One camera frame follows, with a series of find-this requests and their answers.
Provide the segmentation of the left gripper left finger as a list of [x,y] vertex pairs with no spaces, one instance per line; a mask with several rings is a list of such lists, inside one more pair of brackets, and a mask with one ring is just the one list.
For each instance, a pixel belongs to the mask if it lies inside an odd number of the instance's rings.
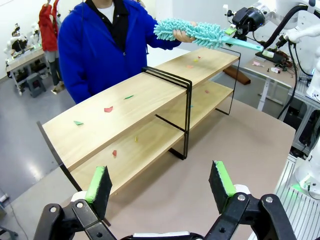
[[106,166],[97,167],[84,198],[76,196],[67,206],[47,204],[34,234],[35,240],[72,240],[77,232],[85,232],[90,240],[114,240],[103,222],[112,188]]

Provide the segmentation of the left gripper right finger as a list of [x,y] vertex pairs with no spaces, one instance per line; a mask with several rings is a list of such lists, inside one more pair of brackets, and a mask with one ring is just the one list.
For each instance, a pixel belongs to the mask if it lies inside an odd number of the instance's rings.
[[237,192],[222,161],[213,161],[209,184],[219,217],[205,240],[230,240],[238,226],[251,227],[258,240],[295,240],[296,236],[279,197]]

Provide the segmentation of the person's left hand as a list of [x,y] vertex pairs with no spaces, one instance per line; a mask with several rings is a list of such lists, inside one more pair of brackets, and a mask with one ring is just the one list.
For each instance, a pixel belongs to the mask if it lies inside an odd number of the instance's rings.
[[173,36],[176,40],[182,43],[192,43],[195,40],[194,37],[188,36],[185,31],[181,31],[179,29],[173,30]]

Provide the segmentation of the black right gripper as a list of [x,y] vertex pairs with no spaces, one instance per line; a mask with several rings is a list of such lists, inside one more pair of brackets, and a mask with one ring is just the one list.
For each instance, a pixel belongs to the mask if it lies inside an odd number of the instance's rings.
[[246,41],[247,34],[254,32],[266,23],[264,14],[255,7],[243,7],[238,10],[230,26],[225,30],[226,35],[234,34],[233,38]]

